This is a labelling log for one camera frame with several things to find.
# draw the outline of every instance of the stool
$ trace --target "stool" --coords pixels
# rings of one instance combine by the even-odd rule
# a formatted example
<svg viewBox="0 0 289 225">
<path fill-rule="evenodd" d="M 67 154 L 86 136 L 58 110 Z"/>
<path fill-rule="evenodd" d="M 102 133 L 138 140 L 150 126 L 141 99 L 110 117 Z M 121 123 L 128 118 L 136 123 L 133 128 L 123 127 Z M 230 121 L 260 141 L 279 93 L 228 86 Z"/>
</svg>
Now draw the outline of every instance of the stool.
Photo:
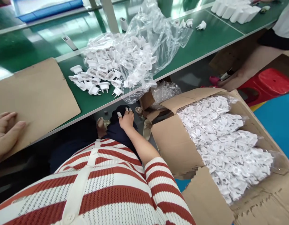
<svg viewBox="0 0 289 225">
<path fill-rule="evenodd" d="M 238 90 L 247 95 L 245 102 L 251 107 L 289 92 L 289 78 L 280 71 L 269 68 L 257 73 Z"/>
</svg>

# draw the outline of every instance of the striped shirt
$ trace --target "striped shirt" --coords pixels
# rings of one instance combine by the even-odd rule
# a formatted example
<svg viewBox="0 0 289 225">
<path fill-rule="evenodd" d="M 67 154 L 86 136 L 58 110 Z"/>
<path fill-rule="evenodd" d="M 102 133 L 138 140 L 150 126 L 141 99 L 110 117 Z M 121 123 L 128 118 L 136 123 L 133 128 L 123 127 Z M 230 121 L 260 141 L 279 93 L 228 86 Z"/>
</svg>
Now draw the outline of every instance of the striped shirt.
<svg viewBox="0 0 289 225">
<path fill-rule="evenodd" d="M 0 224 L 195 224 L 165 161 L 97 140 L 0 204 Z"/>
</svg>

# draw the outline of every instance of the green table surface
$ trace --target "green table surface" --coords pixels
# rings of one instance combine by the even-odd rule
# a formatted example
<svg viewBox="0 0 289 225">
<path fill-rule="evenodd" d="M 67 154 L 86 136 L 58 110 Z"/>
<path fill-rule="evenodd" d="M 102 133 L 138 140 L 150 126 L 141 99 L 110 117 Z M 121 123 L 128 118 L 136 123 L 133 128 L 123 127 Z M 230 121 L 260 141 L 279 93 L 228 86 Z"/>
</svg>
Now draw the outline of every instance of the green table surface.
<svg viewBox="0 0 289 225">
<path fill-rule="evenodd" d="M 201 31 L 194 29 L 186 47 L 178 50 L 172 62 L 154 76 L 155 80 L 160 80 L 275 22 L 289 0 L 284 0 L 282 4 L 267 4 L 271 6 L 267 13 L 258 14 L 251 22 L 242 25 L 219 19 L 210 11 L 212 2 L 213 0 L 158 0 L 158 6 L 167 18 L 193 18 L 194 27 L 204 20 L 207 28 Z M 116 18 L 124 17 L 130 21 L 138 12 L 141 3 L 142 0 L 115 3 Z M 64 35 L 68 35 L 78 48 L 83 48 L 88 39 L 106 31 L 109 31 L 106 16 L 102 9 L 97 9 L 0 35 L 0 76 L 4 76 L 4 73 L 14 73 L 49 57 L 60 58 L 72 53 L 70 47 L 61 39 Z M 81 113 L 52 132 L 65 128 L 120 99 L 114 99 L 111 95 L 112 86 L 109 93 L 102 96 L 91 96 L 81 91 L 68 79 L 68 76 L 72 75 L 70 68 L 74 65 L 83 65 L 82 56 L 65 57 L 59 61 Z"/>
</svg>

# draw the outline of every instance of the dark pants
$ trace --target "dark pants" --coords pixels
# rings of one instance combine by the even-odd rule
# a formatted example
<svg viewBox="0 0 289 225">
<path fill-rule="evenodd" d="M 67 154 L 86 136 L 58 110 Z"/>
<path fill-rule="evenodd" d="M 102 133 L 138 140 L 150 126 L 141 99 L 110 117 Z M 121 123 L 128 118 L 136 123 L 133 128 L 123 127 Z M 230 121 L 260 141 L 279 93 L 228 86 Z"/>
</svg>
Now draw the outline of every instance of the dark pants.
<svg viewBox="0 0 289 225">
<path fill-rule="evenodd" d="M 110 118 L 111 123 L 108 125 L 106 131 L 107 134 L 102 137 L 102 139 L 110 138 L 127 146 L 140 160 L 132 142 L 119 124 L 117 112 L 124 115 L 125 107 L 129 108 L 129 106 L 122 105 L 112 112 L 112 117 Z M 68 158 L 80 149 L 95 142 L 96 139 L 98 139 L 96 121 L 89 117 L 58 132 L 55 144 L 56 148 L 51 152 L 49 160 L 50 172 L 54 173 Z"/>
</svg>

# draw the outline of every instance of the pink slipper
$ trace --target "pink slipper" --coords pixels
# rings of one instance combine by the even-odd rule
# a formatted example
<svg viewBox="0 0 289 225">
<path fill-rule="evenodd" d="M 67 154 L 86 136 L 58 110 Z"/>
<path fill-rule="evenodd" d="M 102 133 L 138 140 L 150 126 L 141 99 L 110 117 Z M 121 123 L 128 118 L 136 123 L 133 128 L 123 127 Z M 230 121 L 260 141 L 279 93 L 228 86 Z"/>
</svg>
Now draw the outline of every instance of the pink slipper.
<svg viewBox="0 0 289 225">
<path fill-rule="evenodd" d="M 209 81 L 214 85 L 217 86 L 217 83 L 220 81 L 219 77 L 209 77 Z"/>
</svg>

